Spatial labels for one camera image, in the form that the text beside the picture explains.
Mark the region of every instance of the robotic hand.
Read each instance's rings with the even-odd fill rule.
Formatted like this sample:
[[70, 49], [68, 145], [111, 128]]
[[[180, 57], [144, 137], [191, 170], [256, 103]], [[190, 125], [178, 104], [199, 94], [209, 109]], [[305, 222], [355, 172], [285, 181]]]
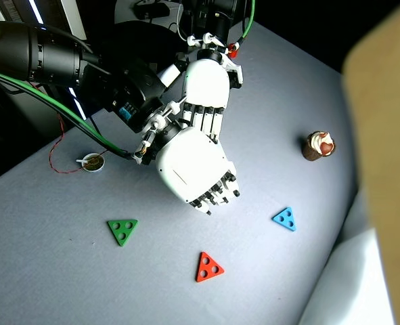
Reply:
[[[145, 165], [156, 159], [163, 182], [175, 195], [210, 214], [209, 204], [228, 203], [240, 195], [236, 169], [219, 134], [230, 87], [241, 86], [242, 70], [228, 58], [222, 37], [206, 33], [202, 40], [191, 36], [187, 42], [201, 47], [197, 60], [178, 61], [159, 78], [126, 53], [98, 57], [85, 51], [80, 40], [47, 26], [0, 22], [0, 73], [76, 87], [84, 103], [115, 112], [143, 135], [130, 158]], [[163, 104], [160, 96], [184, 70], [182, 98]], [[180, 123], [175, 116], [181, 111]]]

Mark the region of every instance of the small cup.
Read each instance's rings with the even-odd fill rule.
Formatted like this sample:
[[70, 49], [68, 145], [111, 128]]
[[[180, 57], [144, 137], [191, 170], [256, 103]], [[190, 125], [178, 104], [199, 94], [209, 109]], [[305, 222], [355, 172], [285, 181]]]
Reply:
[[100, 155], [97, 154], [96, 152], [93, 152], [91, 154], [86, 155], [83, 160], [92, 160], [92, 159], [97, 159], [97, 162], [95, 164], [93, 164], [93, 162], [89, 162], [89, 163], [81, 163], [81, 166], [83, 167], [83, 169], [85, 171], [88, 171], [89, 173], [95, 173], [97, 171], [101, 171], [104, 168], [105, 165], [105, 158]]

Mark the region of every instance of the red wire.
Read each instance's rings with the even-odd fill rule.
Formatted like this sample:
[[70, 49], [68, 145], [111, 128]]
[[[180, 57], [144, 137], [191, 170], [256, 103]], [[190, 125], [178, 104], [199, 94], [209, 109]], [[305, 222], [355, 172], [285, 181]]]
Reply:
[[[51, 150], [49, 151], [49, 166], [51, 167], [52, 170], [54, 170], [55, 172], [57, 172], [57, 173], [59, 173], [59, 174], [71, 174], [71, 173], [76, 173], [77, 171], [80, 171], [80, 170], [82, 169], [82, 166], [79, 167], [79, 168], [77, 168], [77, 169], [73, 169], [73, 170], [71, 170], [71, 171], [59, 171], [58, 169], [56, 169], [56, 168], [53, 166], [53, 163], [52, 163], [52, 154], [53, 154], [53, 151], [55, 150], [55, 148], [57, 148], [57, 146], [60, 144], [60, 142], [63, 141], [63, 139], [64, 139], [64, 124], [63, 124], [63, 118], [61, 117], [60, 114], [58, 114], [58, 120], [60, 121], [60, 129], [62, 130], [62, 135], [61, 135], [61, 137], [59, 138], [59, 140], [52, 146]], [[104, 154], [104, 153], [107, 152], [107, 151], [108, 151], [108, 149], [105, 150], [105, 151], [103, 151], [103, 152], [101, 152], [99, 155], [101, 156], [102, 154]]]

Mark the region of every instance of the triangle block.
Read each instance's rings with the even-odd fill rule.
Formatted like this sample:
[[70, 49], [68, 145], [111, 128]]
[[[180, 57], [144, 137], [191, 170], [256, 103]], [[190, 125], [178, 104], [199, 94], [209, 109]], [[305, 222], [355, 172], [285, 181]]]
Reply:
[[198, 265], [197, 282], [208, 280], [224, 273], [224, 269], [216, 263], [206, 252], [201, 252]]
[[138, 224], [138, 220], [115, 220], [108, 221], [114, 237], [120, 246], [124, 246], [132, 231]]
[[296, 224], [294, 222], [293, 211], [292, 208], [288, 207], [281, 213], [278, 213], [275, 217], [272, 218], [276, 223], [284, 226], [285, 228], [291, 230], [292, 232], [296, 231]]

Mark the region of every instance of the light strip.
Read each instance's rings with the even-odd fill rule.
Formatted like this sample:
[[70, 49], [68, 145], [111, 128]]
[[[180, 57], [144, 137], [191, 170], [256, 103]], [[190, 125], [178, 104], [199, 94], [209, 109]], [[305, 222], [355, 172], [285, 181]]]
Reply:
[[39, 22], [39, 24], [43, 24], [43, 19], [42, 19], [42, 16], [40, 16], [39, 10], [37, 9], [35, 0], [28, 0], [28, 2], [30, 3], [31, 8], [32, 8], [33, 12], [35, 13], [36, 19]]
[[81, 107], [81, 105], [79, 104], [79, 102], [76, 100], [76, 93], [74, 92], [73, 88], [69, 88], [70, 93], [72, 94], [72, 96], [74, 97], [74, 101], [76, 104], [76, 107], [78, 108], [78, 111], [81, 113], [81, 117], [83, 118], [83, 120], [87, 120], [87, 117], [85, 117], [83, 108]]

